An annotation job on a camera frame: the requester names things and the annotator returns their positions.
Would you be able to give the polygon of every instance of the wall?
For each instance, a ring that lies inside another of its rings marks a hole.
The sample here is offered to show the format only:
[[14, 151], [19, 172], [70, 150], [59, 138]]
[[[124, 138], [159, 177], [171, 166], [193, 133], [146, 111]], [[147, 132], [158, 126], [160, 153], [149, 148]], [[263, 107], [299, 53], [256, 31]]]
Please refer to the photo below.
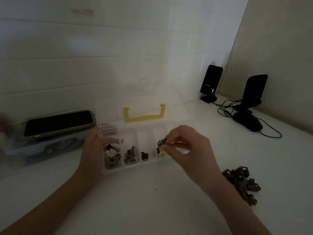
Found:
[[258, 110], [313, 134], [313, 0], [249, 0], [219, 93], [268, 74]]
[[199, 96], [226, 65], [248, 0], [0, 0], [0, 109], [15, 121], [95, 106], [112, 82]]

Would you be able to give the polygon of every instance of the white desk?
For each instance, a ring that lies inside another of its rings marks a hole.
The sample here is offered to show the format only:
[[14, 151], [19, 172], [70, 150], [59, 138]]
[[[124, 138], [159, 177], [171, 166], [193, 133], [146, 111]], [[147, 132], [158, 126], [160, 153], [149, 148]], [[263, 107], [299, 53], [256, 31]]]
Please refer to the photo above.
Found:
[[[224, 97], [218, 96], [218, 103]], [[247, 166], [261, 186], [253, 211], [274, 234], [313, 229], [313, 136], [253, 110], [282, 134], [253, 133], [199, 99], [185, 103], [211, 140], [221, 170]], [[264, 133], [275, 132], [264, 126]], [[0, 231], [26, 214], [74, 173], [81, 150], [23, 169], [0, 181]], [[106, 175], [56, 234], [230, 234], [210, 199], [172, 160]]]

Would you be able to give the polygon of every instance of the person's left hand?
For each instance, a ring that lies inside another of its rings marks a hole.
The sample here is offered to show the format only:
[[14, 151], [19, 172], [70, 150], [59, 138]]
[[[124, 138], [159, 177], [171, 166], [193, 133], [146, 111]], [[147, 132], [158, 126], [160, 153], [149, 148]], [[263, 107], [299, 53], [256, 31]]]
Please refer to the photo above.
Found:
[[102, 152], [101, 147], [108, 143], [119, 143], [116, 138], [98, 137], [99, 127], [95, 126], [85, 139], [80, 164], [75, 172], [87, 186], [93, 186], [101, 177]]

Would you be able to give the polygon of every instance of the forearm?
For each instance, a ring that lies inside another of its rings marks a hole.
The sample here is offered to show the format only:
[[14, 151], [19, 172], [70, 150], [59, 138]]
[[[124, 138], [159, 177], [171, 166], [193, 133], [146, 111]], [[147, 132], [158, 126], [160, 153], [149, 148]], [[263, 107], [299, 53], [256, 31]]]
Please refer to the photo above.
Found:
[[219, 178], [216, 186], [204, 188], [204, 191], [223, 214], [233, 235], [271, 234], [224, 177]]
[[45, 201], [3, 230], [0, 235], [53, 234], [90, 187], [83, 177], [75, 173]]

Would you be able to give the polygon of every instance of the computer mouse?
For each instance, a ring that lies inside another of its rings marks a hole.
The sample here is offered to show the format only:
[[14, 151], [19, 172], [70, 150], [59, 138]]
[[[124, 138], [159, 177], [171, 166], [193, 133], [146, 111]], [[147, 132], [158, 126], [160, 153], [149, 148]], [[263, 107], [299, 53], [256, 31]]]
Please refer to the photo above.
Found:
[[233, 115], [233, 120], [242, 124], [252, 132], [257, 132], [263, 129], [263, 125], [252, 114], [237, 112]]

